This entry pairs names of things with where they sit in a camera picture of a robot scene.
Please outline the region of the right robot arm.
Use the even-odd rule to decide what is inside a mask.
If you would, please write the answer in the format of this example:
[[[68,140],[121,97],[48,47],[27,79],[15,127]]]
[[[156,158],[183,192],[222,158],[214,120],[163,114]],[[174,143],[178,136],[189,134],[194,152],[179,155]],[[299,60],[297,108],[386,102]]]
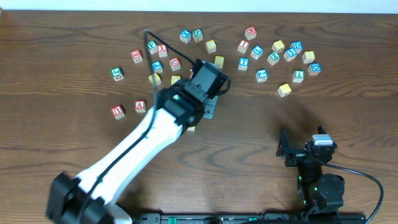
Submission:
[[[322,126],[302,149],[290,145],[286,129],[280,133],[276,156],[285,158],[286,167],[298,169],[297,187],[305,208],[300,212],[302,220],[320,213],[337,212],[343,206],[345,180],[340,175],[324,174],[322,166],[332,160],[336,143]]]

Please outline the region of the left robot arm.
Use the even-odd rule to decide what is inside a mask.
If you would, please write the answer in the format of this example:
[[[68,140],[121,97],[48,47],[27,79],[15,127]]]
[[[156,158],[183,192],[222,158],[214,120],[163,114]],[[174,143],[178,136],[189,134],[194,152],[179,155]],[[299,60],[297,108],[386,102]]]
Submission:
[[[45,215],[59,224],[132,223],[117,201],[125,188],[165,147],[205,114],[206,104],[225,94],[231,80],[215,64],[197,60],[189,79],[155,93],[155,104],[124,140],[91,167],[51,183]]]

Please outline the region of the yellow O letter block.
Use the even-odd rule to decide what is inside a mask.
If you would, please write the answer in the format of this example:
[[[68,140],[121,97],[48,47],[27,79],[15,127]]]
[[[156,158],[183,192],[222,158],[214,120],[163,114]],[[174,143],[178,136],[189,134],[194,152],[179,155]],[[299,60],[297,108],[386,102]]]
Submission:
[[[171,76],[171,80],[170,80],[171,85],[177,83],[180,79],[181,79],[181,76],[176,76],[176,75]]]

